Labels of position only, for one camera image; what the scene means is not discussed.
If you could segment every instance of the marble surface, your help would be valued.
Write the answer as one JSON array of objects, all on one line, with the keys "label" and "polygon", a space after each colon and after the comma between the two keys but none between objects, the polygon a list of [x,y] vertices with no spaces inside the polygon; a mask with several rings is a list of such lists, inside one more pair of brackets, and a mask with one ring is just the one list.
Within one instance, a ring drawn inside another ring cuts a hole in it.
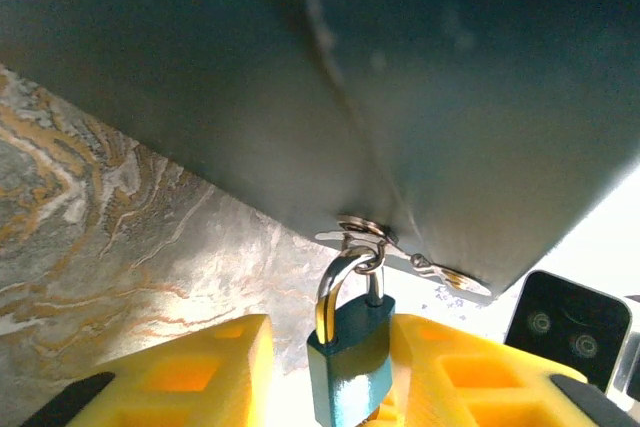
[{"label": "marble surface", "polygon": [[[640,226],[640,175],[633,185],[617,212]],[[619,218],[604,233],[601,219],[587,219],[600,230],[572,234],[543,265],[601,283],[607,246],[620,252],[621,238],[611,227]],[[633,294],[640,243],[624,238],[626,256],[608,266],[619,274],[608,278]],[[0,66],[0,426],[18,425],[97,363],[254,312],[274,324],[270,425],[314,425],[305,340],[334,255]],[[479,308],[386,275],[397,311],[496,340],[520,285]],[[363,285],[349,278],[341,299]]]}]

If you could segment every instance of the padlock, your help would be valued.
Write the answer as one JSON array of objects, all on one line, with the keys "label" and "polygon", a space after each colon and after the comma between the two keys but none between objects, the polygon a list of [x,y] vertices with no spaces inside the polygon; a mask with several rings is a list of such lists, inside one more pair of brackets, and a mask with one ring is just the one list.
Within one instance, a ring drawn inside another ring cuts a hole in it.
[{"label": "padlock", "polygon": [[[384,295],[380,257],[365,246],[347,247],[329,265],[318,288],[316,330],[307,355],[316,420],[323,427],[354,427],[391,388],[390,330],[395,300]],[[363,268],[378,260],[372,269]],[[336,310],[346,276],[358,268],[368,291]]]}]

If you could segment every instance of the black device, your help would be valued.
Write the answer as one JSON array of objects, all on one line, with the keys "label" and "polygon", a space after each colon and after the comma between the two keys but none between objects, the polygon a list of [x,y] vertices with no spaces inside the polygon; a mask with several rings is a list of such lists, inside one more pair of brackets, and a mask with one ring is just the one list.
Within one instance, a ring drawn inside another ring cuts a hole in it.
[{"label": "black device", "polygon": [[505,344],[572,367],[606,392],[631,322],[622,300],[536,271],[525,281]]}]

